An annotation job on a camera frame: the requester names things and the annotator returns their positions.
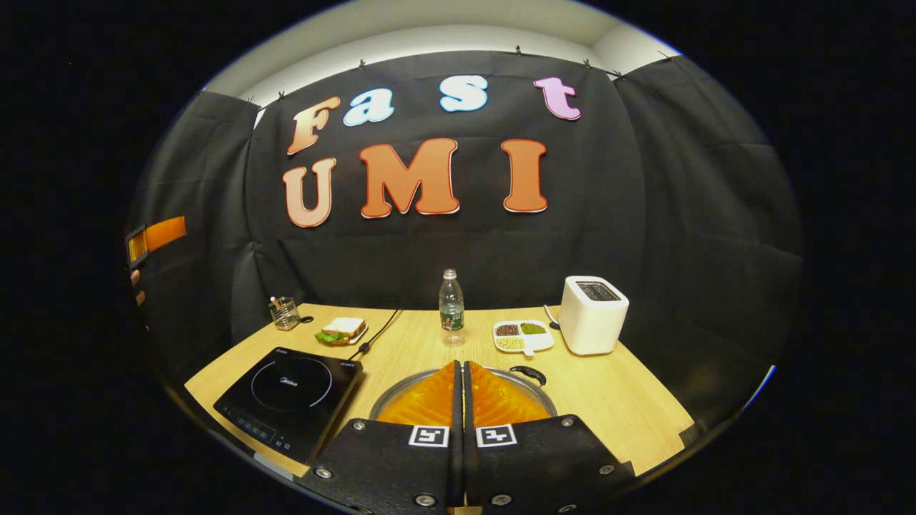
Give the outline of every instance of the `beans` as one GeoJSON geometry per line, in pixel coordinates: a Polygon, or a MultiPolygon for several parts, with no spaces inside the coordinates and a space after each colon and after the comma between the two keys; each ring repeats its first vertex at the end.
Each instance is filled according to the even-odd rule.
{"type": "Polygon", "coordinates": [[[535,323],[523,323],[521,325],[521,332],[524,334],[544,334],[547,331],[544,331],[544,328],[535,324],[535,323]]]}
{"type": "Polygon", "coordinates": [[[510,336],[513,334],[518,334],[518,326],[515,324],[500,325],[496,328],[497,336],[510,336]]]}
{"type": "Polygon", "coordinates": [[[520,350],[525,348],[525,340],[521,338],[497,338],[496,346],[504,350],[520,350]]]}

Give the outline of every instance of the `induction cooktop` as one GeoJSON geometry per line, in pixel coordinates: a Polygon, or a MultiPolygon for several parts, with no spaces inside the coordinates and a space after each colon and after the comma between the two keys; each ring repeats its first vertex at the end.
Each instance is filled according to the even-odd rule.
{"type": "Polygon", "coordinates": [[[309,465],[362,373],[358,361],[277,347],[213,408],[261,443],[309,465]]]}

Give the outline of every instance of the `pen holder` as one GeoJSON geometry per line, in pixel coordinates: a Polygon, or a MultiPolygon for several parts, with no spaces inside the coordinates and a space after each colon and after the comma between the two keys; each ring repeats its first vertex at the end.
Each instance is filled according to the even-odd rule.
{"type": "Polygon", "coordinates": [[[271,301],[267,307],[274,319],[274,325],[280,331],[288,331],[299,324],[299,310],[296,309],[296,302],[292,298],[280,297],[271,301]]]}

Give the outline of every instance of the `plastic bottle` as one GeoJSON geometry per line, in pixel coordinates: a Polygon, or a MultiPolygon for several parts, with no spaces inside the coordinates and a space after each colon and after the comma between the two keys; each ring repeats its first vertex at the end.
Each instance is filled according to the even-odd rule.
{"type": "Polygon", "coordinates": [[[442,341],[451,346],[464,343],[464,294],[457,277],[454,268],[447,268],[442,273],[442,287],[439,288],[442,341]]]}

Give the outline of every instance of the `letter m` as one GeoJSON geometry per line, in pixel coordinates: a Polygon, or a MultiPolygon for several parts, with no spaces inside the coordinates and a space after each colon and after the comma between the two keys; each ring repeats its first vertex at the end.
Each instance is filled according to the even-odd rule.
{"type": "Polygon", "coordinates": [[[450,214],[458,211],[458,199],[452,195],[452,153],[458,142],[447,137],[428,139],[405,167],[390,145],[364,148],[359,158],[365,163],[365,218],[383,218],[391,214],[385,191],[401,214],[406,214],[422,185],[417,212],[450,214]]]}

